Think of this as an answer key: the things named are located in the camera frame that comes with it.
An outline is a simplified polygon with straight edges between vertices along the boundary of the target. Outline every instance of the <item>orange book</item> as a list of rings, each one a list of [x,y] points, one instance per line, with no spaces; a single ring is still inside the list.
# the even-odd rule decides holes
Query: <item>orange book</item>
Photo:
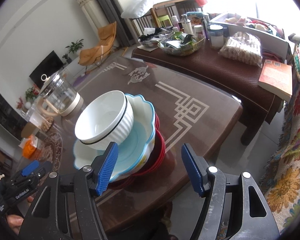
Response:
[[[291,66],[266,59],[258,85],[289,102],[292,95]]]

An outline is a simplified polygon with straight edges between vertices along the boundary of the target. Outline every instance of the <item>orange lounge chair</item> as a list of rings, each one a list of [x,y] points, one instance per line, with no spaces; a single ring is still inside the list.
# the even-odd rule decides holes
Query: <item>orange lounge chair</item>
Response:
[[[105,27],[98,29],[99,43],[92,49],[83,49],[80,52],[79,64],[82,66],[89,66],[96,61],[101,61],[106,57],[113,46],[115,34],[117,31],[117,23],[111,23]]]

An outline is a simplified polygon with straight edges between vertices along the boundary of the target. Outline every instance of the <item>green stool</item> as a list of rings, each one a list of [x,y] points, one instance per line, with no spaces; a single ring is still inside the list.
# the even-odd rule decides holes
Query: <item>green stool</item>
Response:
[[[161,24],[161,22],[163,22],[164,27],[167,27],[164,21],[169,21],[169,26],[172,26],[172,23],[170,21],[170,18],[168,15],[163,15],[163,16],[158,16],[158,21]]]

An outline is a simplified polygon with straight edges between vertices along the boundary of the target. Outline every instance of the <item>television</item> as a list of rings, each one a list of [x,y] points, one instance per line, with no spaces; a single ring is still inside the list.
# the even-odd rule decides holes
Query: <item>television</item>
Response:
[[[31,80],[41,89],[44,81],[41,80],[41,76],[46,74],[47,77],[60,70],[63,66],[63,62],[54,52],[54,50],[47,56],[30,74]]]

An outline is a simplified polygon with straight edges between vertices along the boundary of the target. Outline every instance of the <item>black rim stripe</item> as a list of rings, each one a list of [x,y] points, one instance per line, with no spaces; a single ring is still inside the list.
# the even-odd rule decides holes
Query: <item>black rim stripe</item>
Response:
[[[99,140],[97,140],[97,141],[95,141],[95,142],[92,142],[92,143],[85,143],[85,142],[83,142],[82,140],[80,140],[80,142],[82,142],[82,143],[85,144],[85,145],[91,145],[91,144],[94,144],[94,143],[97,143],[97,142],[103,140],[103,139],[106,138],[110,133],[112,133],[112,131],[113,131],[113,130],[118,126],[118,124],[121,122],[121,120],[122,120],[124,114],[125,114],[126,111],[127,111],[127,107],[128,107],[128,99],[127,99],[126,96],[124,96],[124,97],[126,98],[126,108],[124,109],[123,115],[121,116],[119,122],[112,128],[112,130],[111,130],[110,132],[108,132],[105,136],[103,136],[101,139],[99,139]]]

